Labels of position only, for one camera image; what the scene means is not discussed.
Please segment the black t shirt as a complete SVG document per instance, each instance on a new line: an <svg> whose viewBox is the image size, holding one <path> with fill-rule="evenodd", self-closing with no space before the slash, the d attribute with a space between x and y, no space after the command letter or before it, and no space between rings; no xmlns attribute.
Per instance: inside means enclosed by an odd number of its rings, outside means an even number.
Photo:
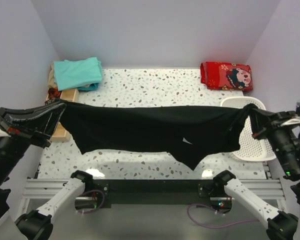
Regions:
<svg viewBox="0 0 300 240"><path fill-rule="evenodd" d="M95 150L171 154L191 170L208 155L240 149L254 104L97 107L68 102L60 118L82 154Z"/></svg>

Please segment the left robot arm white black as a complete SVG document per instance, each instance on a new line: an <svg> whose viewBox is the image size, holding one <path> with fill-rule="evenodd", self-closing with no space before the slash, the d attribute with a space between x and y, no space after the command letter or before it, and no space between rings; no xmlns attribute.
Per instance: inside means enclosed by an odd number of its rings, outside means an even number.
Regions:
<svg viewBox="0 0 300 240"><path fill-rule="evenodd" d="M63 182L28 180L18 217L11 216L11 190L2 185L30 146L50 146L66 107L66 101L54 100L30 109L0 108L0 240L49 239L56 218L73 207L78 196L89 196L94 190L92 175L80 170Z"/></svg>

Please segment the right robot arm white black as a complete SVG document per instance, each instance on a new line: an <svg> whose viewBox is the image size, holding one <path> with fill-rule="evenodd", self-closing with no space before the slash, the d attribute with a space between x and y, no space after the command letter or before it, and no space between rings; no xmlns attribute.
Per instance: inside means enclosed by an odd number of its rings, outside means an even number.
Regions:
<svg viewBox="0 0 300 240"><path fill-rule="evenodd" d="M250 124L254 139L268 140L281 168L271 171L271 178L290 182L299 215L268 204L228 170L213 178L213 192L220 197L233 197L244 206L265 227L270 240L300 240L300 101L294 111L254 109Z"/></svg>

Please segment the wooden compartment organizer box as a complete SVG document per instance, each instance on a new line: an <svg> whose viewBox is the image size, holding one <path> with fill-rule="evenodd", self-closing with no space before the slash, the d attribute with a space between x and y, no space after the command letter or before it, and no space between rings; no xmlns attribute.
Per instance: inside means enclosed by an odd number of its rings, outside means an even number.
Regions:
<svg viewBox="0 0 300 240"><path fill-rule="evenodd" d="M45 103L51 102L52 100L55 100L55 99L75 103L79 99L79 91L76 88L64 90L64 91L61 91L60 98L54 98L54 99L47 99L47 96L46 96ZM63 141L51 141L51 142L68 142L70 140L70 137L71 137L70 133L65 129L65 140L63 140Z"/></svg>

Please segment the white perforated plastic basket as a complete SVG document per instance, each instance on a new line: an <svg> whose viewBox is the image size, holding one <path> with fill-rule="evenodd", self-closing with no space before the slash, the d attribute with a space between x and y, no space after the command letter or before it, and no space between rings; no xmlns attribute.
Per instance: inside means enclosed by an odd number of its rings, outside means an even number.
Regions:
<svg viewBox="0 0 300 240"><path fill-rule="evenodd" d="M257 98L250 96L232 96L223 99L221 107L241 109L248 104L254 104L261 110L266 110L265 105ZM256 140L252 137L251 121L248 117L239 137L240 149L230 153L235 160L247 162L266 162L276 158L268 140Z"/></svg>

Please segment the red black rolled sock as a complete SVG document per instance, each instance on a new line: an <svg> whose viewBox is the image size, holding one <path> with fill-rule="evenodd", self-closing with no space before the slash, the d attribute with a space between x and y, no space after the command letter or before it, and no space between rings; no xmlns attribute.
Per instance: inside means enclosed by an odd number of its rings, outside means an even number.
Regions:
<svg viewBox="0 0 300 240"><path fill-rule="evenodd" d="M58 91L56 88L49 88L47 92L47 99L59 99L61 97L62 92Z"/></svg>

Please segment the folded beige t shirt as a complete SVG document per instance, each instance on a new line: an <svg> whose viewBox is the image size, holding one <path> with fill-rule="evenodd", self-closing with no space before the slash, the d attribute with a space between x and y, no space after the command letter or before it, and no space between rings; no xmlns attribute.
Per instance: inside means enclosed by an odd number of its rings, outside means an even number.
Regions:
<svg viewBox="0 0 300 240"><path fill-rule="evenodd" d="M55 82L54 63L52 63L51 66L50 66L50 72L49 72L49 75L48 75L47 85L48 85L49 89L57 89L58 88L58 85Z"/></svg>

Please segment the red cartoon print cloth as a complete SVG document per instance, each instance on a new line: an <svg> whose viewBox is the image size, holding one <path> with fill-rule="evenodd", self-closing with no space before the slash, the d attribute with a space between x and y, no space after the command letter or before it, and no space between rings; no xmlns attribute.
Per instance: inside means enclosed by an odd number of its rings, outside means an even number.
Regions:
<svg viewBox="0 0 300 240"><path fill-rule="evenodd" d="M200 65L201 83L209 90L253 90L252 70L249 65L206 61Z"/></svg>

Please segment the folded teal t shirt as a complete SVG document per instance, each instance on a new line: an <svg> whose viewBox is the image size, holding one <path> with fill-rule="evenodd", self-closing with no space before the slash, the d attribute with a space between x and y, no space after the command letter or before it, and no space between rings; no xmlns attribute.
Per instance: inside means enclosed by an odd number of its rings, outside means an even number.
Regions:
<svg viewBox="0 0 300 240"><path fill-rule="evenodd" d="M55 61L54 82L59 91L99 84L103 78L101 62L96 57L78 61Z"/></svg>

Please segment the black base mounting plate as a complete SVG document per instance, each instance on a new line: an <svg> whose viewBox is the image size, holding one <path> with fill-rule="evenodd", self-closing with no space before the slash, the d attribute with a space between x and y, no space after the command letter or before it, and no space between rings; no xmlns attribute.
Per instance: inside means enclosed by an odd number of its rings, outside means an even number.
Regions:
<svg viewBox="0 0 300 240"><path fill-rule="evenodd" d="M233 199L212 180L94 180L75 200L78 211L111 208L112 205L191 205L203 204L227 214Z"/></svg>

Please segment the aluminium rail frame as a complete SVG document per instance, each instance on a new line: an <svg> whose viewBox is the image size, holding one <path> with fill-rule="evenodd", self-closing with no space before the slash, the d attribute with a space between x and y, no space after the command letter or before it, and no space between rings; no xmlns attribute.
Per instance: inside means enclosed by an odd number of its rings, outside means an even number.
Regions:
<svg viewBox="0 0 300 240"><path fill-rule="evenodd" d="M249 190L251 190L253 193L255 193L258 197L260 197L262 200L267 202L268 199L271 197L277 197L280 193L278 182L276 180L261 180L261 181L254 181L254 180L243 180L241 181ZM94 193L94 190L90 190L88 188L88 193ZM217 214L223 214L222 212L218 210L214 210L212 207L204 205L204 204L199 204L199 203L193 203L190 205L187 205L188 207L201 207L201 208L206 208L215 211ZM94 210L91 210L91 212L95 212L99 210L100 208L96 208Z"/></svg>

